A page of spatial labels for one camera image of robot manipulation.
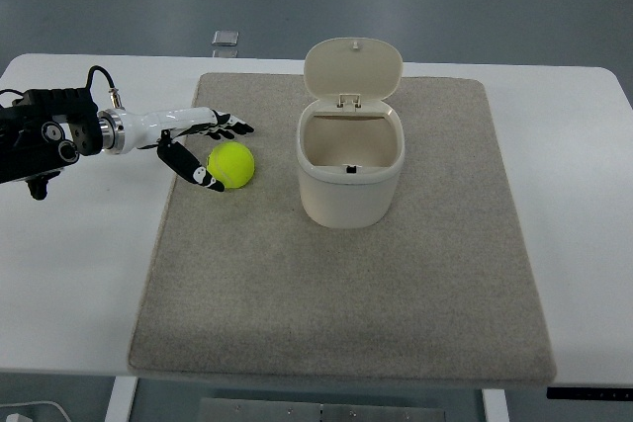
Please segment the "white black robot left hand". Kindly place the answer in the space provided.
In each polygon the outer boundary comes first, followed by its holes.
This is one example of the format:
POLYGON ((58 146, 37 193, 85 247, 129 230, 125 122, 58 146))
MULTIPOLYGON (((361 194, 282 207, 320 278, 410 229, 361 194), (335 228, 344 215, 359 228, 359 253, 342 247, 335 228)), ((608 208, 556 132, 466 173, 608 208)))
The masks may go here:
POLYGON ((98 117, 105 152, 125 154, 133 149, 154 149, 160 160, 180 178, 217 192, 222 192, 225 184, 178 139, 188 135, 205 135, 214 140, 234 139, 254 132, 251 125, 237 116, 207 107, 146 115, 109 109, 100 112, 98 117))

